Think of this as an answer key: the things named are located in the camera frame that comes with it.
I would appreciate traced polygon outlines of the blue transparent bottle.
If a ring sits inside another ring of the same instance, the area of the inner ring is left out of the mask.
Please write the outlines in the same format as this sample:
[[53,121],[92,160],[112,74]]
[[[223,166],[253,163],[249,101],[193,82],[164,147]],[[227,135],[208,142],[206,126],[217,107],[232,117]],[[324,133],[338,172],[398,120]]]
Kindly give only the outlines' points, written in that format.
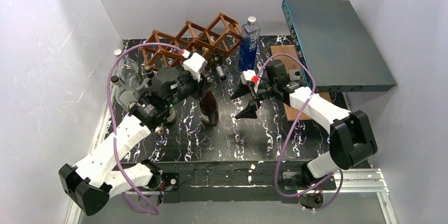
[[241,43],[239,51],[239,67],[242,71],[253,70],[258,50],[260,26],[254,16],[247,19],[241,27]]

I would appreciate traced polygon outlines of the clear bottle silver cap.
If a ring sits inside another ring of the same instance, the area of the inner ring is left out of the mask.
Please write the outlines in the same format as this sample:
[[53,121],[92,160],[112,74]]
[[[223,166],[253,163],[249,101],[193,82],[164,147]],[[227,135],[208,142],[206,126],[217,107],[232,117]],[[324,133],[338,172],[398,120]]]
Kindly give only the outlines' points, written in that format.
[[140,66],[133,59],[123,57],[113,75],[119,77],[120,81],[128,88],[141,92],[144,89],[144,80],[139,73]]

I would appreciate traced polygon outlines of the clear bottle white gold label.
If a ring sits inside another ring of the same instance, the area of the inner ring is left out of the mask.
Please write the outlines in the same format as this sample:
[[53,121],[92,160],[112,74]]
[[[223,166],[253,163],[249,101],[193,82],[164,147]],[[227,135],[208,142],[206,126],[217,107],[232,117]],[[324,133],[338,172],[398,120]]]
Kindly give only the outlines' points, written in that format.
[[129,111],[137,102],[139,93],[134,88],[128,86],[119,76],[113,75],[110,79],[115,86],[115,99],[125,111]]

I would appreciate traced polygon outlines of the dark bottle grey cap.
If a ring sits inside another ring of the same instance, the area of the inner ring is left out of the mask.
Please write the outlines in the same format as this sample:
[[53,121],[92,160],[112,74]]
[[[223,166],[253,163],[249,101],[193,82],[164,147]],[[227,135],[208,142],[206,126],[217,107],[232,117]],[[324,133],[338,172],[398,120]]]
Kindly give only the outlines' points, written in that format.
[[165,119],[165,124],[172,125],[175,123],[175,121],[176,121],[176,112],[174,108],[171,107],[169,108],[169,115]]

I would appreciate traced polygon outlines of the dark wine bottle gold cap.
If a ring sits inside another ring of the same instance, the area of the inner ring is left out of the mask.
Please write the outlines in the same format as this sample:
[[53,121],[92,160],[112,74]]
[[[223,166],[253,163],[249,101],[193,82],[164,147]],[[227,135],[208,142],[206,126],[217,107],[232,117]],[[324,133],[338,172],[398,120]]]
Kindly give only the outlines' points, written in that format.
[[201,118],[204,123],[211,126],[214,126],[218,123],[218,104],[211,90],[208,90],[201,98],[200,110]]

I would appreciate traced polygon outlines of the dark bottle black cap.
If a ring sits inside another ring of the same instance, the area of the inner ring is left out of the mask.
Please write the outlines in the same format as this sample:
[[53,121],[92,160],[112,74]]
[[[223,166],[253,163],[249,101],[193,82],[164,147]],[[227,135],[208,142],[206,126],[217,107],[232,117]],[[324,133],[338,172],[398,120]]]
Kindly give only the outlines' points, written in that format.
[[210,53],[210,58],[208,59],[208,67],[213,69],[217,74],[221,81],[224,81],[227,79],[227,76],[224,73],[223,67],[222,67],[223,59],[221,55],[217,53]]

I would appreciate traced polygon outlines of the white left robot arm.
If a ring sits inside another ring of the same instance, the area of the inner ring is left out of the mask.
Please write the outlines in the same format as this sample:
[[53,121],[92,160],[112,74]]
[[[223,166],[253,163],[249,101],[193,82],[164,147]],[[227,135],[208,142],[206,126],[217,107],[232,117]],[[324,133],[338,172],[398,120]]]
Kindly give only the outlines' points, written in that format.
[[167,185],[168,179],[153,162],[142,161],[125,169],[120,160],[166,123],[173,106],[188,97],[200,99],[209,88],[203,69],[160,69],[113,133],[76,164],[64,164],[59,169],[65,193],[92,216],[118,194],[138,187],[156,191]]

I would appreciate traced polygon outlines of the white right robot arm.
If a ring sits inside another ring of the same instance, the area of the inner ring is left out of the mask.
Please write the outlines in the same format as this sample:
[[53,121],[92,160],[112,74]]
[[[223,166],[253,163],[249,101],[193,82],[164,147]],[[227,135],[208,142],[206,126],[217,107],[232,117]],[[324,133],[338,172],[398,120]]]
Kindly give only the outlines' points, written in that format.
[[275,97],[284,104],[302,109],[329,133],[329,150],[302,166],[301,180],[308,184],[339,169],[348,170],[377,153],[378,147],[368,116],[358,110],[342,109],[312,93],[299,80],[291,80],[284,63],[272,60],[266,65],[267,81],[253,70],[244,71],[237,89],[231,95],[236,99],[249,94],[249,104],[235,118],[257,118],[256,111],[264,99]]

